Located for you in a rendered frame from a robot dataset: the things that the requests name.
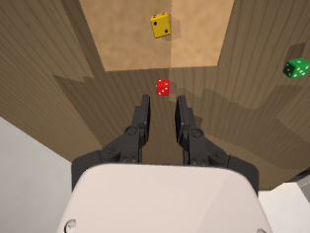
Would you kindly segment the green die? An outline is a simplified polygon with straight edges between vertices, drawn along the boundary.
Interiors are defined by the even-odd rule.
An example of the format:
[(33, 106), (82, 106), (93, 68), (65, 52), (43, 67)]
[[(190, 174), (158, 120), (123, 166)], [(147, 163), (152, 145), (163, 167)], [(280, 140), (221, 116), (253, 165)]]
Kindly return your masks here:
[(310, 67), (310, 62), (303, 58), (288, 60), (283, 69), (283, 73), (289, 78), (305, 76)]

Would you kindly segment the yellow die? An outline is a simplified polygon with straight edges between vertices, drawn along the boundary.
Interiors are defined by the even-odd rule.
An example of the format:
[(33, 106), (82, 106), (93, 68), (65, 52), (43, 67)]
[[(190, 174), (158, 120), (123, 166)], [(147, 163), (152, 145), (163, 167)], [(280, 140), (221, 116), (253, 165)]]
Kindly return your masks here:
[(170, 22), (167, 12), (152, 16), (150, 22), (155, 39), (171, 34)]

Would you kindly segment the red die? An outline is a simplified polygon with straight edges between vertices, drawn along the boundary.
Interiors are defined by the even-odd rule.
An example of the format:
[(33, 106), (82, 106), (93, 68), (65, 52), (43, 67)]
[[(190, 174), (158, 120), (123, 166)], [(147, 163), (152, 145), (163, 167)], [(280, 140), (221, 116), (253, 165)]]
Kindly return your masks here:
[(157, 80), (157, 96), (169, 95), (169, 80)]

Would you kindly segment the tan mat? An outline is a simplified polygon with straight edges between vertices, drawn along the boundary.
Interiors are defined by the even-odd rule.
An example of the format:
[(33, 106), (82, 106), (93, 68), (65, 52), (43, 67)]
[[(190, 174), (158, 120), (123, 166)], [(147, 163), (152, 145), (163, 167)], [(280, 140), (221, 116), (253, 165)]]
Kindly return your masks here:
[[(234, 0), (79, 0), (105, 71), (217, 66)], [(167, 12), (171, 34), (150, 20)]]

